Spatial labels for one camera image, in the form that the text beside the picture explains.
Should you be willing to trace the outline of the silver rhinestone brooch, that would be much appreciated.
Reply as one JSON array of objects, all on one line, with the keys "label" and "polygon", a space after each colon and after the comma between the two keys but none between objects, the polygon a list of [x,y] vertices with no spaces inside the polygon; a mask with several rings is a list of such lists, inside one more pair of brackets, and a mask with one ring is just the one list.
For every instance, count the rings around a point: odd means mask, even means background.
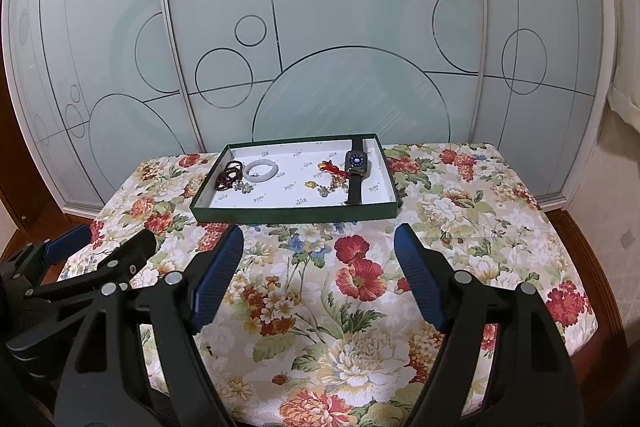
[{"label": "silver rhinestone brooch", "polygon": [[243,194],[250,194],[250,192],[253,192],[253,191],[254,191],[254,188],[255,188],[255,185],[254,185],[254,184],[244,183],[244,184],[242,185],[241,192],[242,192]]}]

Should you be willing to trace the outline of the white jade bangle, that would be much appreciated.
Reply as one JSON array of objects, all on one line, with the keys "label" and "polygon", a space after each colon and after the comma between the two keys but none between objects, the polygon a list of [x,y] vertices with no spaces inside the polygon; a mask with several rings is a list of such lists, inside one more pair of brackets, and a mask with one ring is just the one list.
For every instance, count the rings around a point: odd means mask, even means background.
[{"label": "white jade bangle", "polygon": [[277,176],[278,164],[268,158],[259,158],[248,162],[243,168],[243,179],[250,183],[267,182]]}]

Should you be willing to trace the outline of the red knot gold charm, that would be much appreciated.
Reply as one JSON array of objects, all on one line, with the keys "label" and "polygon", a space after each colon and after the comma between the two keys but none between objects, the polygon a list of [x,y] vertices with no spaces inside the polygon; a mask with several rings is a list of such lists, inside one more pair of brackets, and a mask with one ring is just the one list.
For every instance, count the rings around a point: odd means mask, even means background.
[{"label": "red knot gold charm", "polygon": [[349,177],[349,174],[346,171],[335,166],[330,160],[322,160],[318,165],[318,169],[321,172],[327,172],[331,176],[335,176],[335,178],[347,179]]}]

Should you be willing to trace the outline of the pearl flower brooch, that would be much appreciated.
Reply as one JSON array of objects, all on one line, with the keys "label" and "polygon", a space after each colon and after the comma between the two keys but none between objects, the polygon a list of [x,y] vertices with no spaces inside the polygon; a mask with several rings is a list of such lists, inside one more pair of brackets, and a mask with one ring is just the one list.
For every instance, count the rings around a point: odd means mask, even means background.
[{"label": "pearl flower brooch", "polygon": [[319,185],[318,193],[321,197],[328,197],[333,192],[331,187]]}]

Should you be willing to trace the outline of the green jewelry tray box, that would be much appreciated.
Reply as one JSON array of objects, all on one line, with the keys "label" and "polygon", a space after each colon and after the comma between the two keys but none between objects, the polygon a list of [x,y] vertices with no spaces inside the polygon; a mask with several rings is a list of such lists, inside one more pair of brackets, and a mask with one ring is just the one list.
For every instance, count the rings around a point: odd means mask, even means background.
[{"label": "green jewelry tray box", "polygon": [[[369,174],[362,182],[361,204],[349,206],[348,178],[321,172],[318,165],[322,160],[330,160],[345,171],[345,155],[356,136],[364,139]],[[243,168],[259,158],[275,161],[279,172],[267,182],[247,182],[243,179]],[[318,185],[306,187],[307,181]],[[254,184],[254,191],[243,194],[244,183]],[[319,185],[331,187],[333,192],[321,197]],[[380,140],[375,134],[366,133],[229,144],[206,174],[190,209],[200,222],[296,225],[393,219],[399,206]]]}]

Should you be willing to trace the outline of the floral embroidered stool cushion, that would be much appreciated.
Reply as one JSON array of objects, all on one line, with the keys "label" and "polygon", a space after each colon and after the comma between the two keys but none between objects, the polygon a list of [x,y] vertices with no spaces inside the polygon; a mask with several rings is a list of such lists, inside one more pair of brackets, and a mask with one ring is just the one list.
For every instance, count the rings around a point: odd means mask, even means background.
[{"label": "floral embroidered stool cushion", "polygon": [[237,421],[398,426],[430,376],[442,334],[425,322],[395,257],[397,222],[480,282],[533,285],[566,349],[598,322],[570,255],[520,177],[489,144],[386,148],[397,220],[249,225],[224,301],[195,342]]}]

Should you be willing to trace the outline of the frosted glass sliding wardrobe door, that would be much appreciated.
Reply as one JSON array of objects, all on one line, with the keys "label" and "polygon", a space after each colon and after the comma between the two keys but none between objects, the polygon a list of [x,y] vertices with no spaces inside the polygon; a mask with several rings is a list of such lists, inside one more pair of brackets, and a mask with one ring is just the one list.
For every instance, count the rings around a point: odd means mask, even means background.
[{"label": "frosted glass sliding wardrobe door", "polygon": [[373,132],[487,142],[567,202],[603,105],[603,0],[1,0],[38,173],[99,211],[146,158]]}]

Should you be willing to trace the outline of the black smart watch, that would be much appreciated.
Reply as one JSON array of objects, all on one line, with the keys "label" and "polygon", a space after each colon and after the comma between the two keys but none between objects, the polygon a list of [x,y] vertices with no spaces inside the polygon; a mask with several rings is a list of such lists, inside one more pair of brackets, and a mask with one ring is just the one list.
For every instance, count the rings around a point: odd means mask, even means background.
[{"label": "black smart watch", "polygon": [[362,182],[369,174],[369,156],[362,136],[352,139],[352,147],[345,155],[345,172],[348,176],[347,205],[358,206],[362,202]]}]

